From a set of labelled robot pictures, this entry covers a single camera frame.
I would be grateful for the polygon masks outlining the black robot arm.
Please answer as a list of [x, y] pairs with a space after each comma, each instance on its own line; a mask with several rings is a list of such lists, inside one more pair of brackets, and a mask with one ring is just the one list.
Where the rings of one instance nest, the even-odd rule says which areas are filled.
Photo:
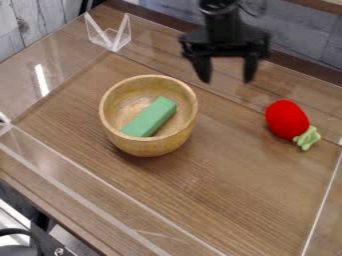
[[259, 60], [270, 55], [270, 33], [243, 22], [239, 9], [238, 0], [199, 0], [204, 26], [179, 37], [182, 55], [204, 83], [211, 82], [213, 58], [241, 57], [243, 81], [250, 83]]

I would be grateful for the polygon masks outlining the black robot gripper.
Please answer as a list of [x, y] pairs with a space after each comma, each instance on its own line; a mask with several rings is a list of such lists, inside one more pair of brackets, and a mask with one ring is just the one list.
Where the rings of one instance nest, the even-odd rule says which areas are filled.
[[191, 59], [196, 75], [204, 83], [211, 82], [211, 58], [217, 57], [245, 59], [243, 80], [250, 83], [255, 76], [258, 59], [269, 55], [270, 34], [261, 29], [253, 29], [239, 33], [237, 39], [219, 42], [210, 39], [203, 29], [198, 29], [184, 33], [179, 42], [183, 56]]

